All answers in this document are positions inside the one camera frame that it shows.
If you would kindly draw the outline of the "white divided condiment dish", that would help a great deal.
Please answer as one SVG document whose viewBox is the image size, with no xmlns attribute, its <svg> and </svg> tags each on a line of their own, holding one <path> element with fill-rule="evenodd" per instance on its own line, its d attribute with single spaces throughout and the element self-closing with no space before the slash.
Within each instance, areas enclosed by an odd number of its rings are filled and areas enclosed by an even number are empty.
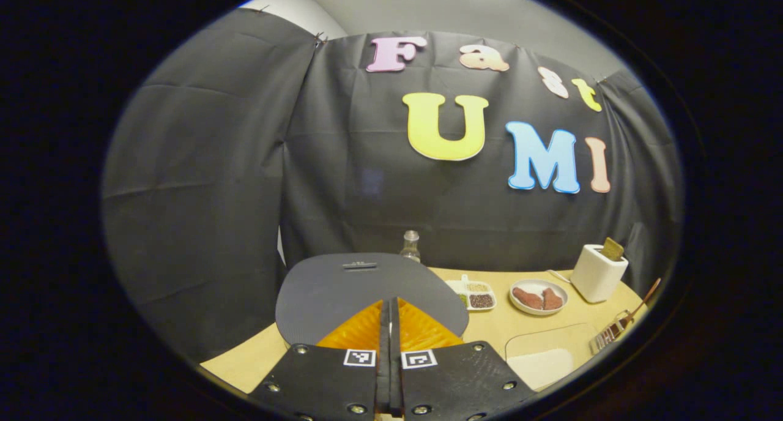
<svg viewBox="0 0 783 421">
<path fill-rule="evenodd" d="M 488 311 L 497 306 L 497 298 L 489 283 L 472 280 L 463 274 L 459 280 L 445 280 L 445 284 L 462 300 L 468 311 Z"/>
</svg>

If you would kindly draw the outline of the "brown wooden spoon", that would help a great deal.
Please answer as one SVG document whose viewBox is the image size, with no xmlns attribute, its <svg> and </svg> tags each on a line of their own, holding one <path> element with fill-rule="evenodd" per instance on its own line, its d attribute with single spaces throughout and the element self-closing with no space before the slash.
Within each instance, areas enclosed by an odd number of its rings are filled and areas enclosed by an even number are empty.
<svg viewBox="0 0 783 421">
<path fill-rule="evenodd" d="M 649 299 L 653 296 L 653 294 L 658 288 L 658 285 L 660 285 L 661 281 L 662 278 L 658 278 L 655 281 L 655 283 L 651 286 L 648 293 L 646 293 L 642 301 L 638 304 L 638 306 L 635 309 L 624 310 L 623 312 L 619 313 L 618 319 L 614 322 L 612 326 L 612 334 L 615 340 L 617 340 L 617 338 L 620 337 L 621 334 L 626 332 L 630 324 L 634 322 L 635 315 L 641 310 L 643 305 L 648 303 Z"/>
</svg>

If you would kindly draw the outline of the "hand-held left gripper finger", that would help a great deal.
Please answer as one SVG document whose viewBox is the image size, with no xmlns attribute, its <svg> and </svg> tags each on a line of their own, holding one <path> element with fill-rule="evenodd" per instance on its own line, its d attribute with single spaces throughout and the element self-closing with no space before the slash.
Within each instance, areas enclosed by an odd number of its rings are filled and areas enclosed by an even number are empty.
<svg viewBox="0 0 783 421">
<path fill-rule="evenodd" d="M 375 421 L 392 403 L 392 301 L 316 344 L 292 343 L 249 397 L 288 421 Z"/>
<path fill-rule="evenodd" d="M 488 342 L 462 341 L 400 297 L 390 310 L 390 401 L 404 421 L 492 421 L 534 396 Z"/>
</svg>

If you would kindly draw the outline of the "small glass bottle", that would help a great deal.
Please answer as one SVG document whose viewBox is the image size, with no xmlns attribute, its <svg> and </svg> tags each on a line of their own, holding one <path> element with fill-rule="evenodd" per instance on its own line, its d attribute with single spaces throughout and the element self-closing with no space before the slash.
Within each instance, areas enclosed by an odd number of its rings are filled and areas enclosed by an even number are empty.
<svg viewBox="0 0 783 421">
<path fill-rule="evenodd" d="M 418 248 L 419 240 L 419 233 L 414 229 L 408 229 L 403 235 L 403 247 L 399 253 L 400 256 L 421 263 L 421 254 Z"/>
</svg>

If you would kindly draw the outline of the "black silver rice cooker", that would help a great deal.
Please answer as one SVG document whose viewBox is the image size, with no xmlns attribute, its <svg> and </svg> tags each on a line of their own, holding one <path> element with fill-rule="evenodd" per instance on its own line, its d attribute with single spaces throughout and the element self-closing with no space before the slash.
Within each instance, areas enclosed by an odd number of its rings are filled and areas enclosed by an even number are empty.
<svg viewBox="0 0 783 421">
<path fill-rule="evenodd" d="M 339 253 L 303 259 L 283 280 L 276 325 L 288 344 L 315 345 L 378 301 L 399 297 L 461 337 L 468 312 L 432 270 L 389 253 Z"/>
</svg>

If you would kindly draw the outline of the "black backdrop cloth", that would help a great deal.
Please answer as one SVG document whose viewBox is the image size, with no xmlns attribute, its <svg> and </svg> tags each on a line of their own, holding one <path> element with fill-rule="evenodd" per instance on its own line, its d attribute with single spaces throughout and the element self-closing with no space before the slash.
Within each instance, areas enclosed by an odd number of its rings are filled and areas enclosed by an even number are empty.
<svg viewBox="0 0 783 421">
<path fill-rule="evenodd" d="M 643 293 L 671 273 L 685 182 L 674 134 L 629 72 L 593 81 L 499 40 L 442 31 L 316 43 L 237 9 L 146 78 L 102 187 L 117 276 L 194 362 L 274 319 L 300 260 L 399 253 L 431 267 L 570 269 L 624 246 Z"/>
</svg>

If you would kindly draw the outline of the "white toaster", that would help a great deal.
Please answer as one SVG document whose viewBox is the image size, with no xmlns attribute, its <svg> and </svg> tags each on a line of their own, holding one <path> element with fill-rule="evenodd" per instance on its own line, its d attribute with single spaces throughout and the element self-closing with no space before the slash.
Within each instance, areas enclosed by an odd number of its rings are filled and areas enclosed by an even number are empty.
<svg viewBox="0 0 783 421">
<path fill-rule="evenodd" d="M 619 262 L 604 258 L 599 254 L 601 246 L 584 245 L 571 273 L 571 284 L 589 303 L 599 303 L 610 298 L 629 264 L 625 257 Z"/>
</svg>

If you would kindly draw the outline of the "clear plastic rice box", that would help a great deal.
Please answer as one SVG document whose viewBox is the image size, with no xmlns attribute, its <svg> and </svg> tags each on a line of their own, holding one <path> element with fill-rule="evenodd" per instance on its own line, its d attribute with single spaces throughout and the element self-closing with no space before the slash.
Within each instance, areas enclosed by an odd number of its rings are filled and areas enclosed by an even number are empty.
<svg viewBox="0 0 783 421">
<path fill-rule="evenodd" d="M 591 343 L 597 334 L 591 324 L 579 323 L 517 335 L 506 343 L 506 362 L 525 385 L 540 392 L 595 356 Z"/>
</svg>

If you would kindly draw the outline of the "white round plate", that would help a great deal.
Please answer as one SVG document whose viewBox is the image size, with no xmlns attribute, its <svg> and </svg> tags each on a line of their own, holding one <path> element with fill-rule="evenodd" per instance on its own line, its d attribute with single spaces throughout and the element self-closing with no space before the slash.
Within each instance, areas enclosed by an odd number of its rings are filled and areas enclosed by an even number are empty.
<svg viewBox="0 0 783 421">
<path fill-rule="evenodd" d="M 511 290 L 513 288 L 522 288 L 526 292 L 539 294 L 540 296 L 542 296 L 542 292 L 543 290 L 545 290 L 545 288 L 552 288 L 554 292 L 557 293 L 558 296 L 564 299 L 564 306 L 559 310 L 535 310 L 535 309 L 528 308 L 523 304 L 521 304 L 520 301 L 514 298 L 514 296 L 511 293 Z M 568 295 L 568 293 L 564 288 L 550 281 L 541 280 L 541 279 L 525 279 L 525 280 L 517 281 L 511 285 L 508 295 L 509 295 L 509 301 L 511 301 L 514 307 L 516 307 L 518 310 L 522 311 L 523 313 L 528 313 L 528 315 L 534 315 L 537 317 L 549 316 L 549 315 L 553 315 L 554 313 L 560 312 L 565 309 L 565 307 L 568 305 L 568 301 L 570 301 L 570 296 Z"/>
</svg>

